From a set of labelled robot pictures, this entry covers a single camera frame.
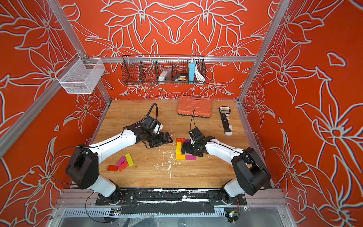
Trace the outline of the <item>orange yellow block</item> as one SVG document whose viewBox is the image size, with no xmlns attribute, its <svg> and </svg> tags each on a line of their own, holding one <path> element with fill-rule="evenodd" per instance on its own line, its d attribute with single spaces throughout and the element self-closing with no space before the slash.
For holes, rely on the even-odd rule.
<svg viewBox="0 0 363 227">
<path fill-rule="evenodd" d="M 176 159 L 177 160 L 186 160 L 186 156 L 185 155 L 176 155 Z"/>
</svg>

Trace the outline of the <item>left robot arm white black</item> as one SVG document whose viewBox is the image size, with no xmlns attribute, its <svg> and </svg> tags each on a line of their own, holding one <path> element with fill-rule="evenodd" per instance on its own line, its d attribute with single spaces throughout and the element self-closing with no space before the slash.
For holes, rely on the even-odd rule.
<svg viewBox="0 0 363 227">
<path fill-rule="evenodd" d="M 119 187 L 99 173 L 99 165 L 120 150 L 142 142 L 146 148 L 172 143 L 169 133 L 162 132 L 163 125 L 146 116 L 140 122 L 125 126 L 123 131 L 107 140 L 86 146 L 76 146 L 66 168 L 68 177 L 80 189 L 90 189 L 110 199 L 119 200 Z"/>
</svg>

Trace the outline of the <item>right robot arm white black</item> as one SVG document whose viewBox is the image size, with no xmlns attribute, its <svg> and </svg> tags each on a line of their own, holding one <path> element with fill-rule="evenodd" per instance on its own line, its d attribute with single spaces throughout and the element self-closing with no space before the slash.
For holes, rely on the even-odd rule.
<svg viewBox="0 0 363 227">
<path fill-rule="evenodd" d="M 260 155 L 251 147 L 235 148 L 224 144 L 212 136 L 204 136 L 199 128 L 188 132 L 191 145 L 187 151 L 197 157 L 203 154 L 216 156 L 233 167 L 236 179 L 221 187 L 225 200 L 240 194 L 255 195 L 260 189 L 270 187 L 271 175 Z"/>
</svg>

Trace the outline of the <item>short red block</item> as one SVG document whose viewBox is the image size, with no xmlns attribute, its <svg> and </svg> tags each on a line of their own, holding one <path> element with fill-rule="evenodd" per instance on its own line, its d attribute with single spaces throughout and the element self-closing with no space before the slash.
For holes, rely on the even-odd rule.
<svg viewBox="0 0 363 227">
<path fill-rule="evenodd" d="M 176 139 L 176 142 L 184 143 L 185 142 L 185 139 L 177 138 Z"/>
</svg>

